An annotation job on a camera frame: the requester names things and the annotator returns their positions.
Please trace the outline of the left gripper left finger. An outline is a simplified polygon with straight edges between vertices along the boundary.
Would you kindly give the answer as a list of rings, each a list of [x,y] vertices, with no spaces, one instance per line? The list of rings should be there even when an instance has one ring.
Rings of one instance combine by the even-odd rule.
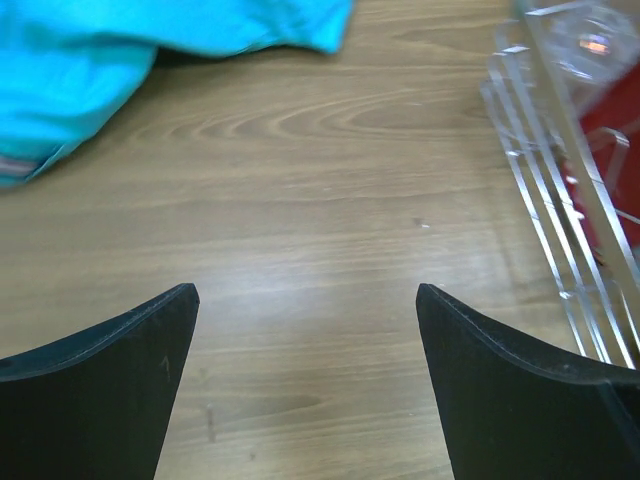
[[[3,358],[2,478],[153,478],[198,310],[195,285],[183,283]]]

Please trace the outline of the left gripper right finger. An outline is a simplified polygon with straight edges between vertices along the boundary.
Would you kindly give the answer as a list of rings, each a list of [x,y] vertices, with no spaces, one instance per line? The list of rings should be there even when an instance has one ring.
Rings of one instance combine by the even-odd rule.
[[[545,343],[431,284],[416,310],[455,478],[638,478],[638,371]]]

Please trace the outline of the red floral plate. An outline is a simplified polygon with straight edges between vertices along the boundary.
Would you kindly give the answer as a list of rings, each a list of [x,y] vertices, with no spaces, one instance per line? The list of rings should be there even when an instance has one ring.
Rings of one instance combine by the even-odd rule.
[[[614,82],[580,118],[624,235],[639,254],[639,67]]]

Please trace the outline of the wire dish rack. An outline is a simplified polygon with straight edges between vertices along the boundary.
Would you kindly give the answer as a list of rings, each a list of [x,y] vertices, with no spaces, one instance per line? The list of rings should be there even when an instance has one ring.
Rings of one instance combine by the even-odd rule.
[[[481,94],[549,265],[578,351],[639,365],[639,254],[624,235],[581,116],[614,82],[572,87],[551,61],[543,24],[517,1],[495,33]],[[607,1],[633,16],[635,1]]]

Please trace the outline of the clear drinking glass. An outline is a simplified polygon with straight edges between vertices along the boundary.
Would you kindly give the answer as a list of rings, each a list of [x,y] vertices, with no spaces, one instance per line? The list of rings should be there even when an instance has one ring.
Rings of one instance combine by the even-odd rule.
[[[635,19],[607,1],[527,1],[521,10],[542,22],[550,59],[572,87],[604,87],[639,58]]]

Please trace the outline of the turquoise shirt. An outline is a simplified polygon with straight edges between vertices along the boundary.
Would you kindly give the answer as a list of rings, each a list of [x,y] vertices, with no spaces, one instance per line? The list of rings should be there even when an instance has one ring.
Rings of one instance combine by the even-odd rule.
[[[340,50],[349,1],[5,1],[1,183],[24,184],[91,139],[169,49],[226,58]]]

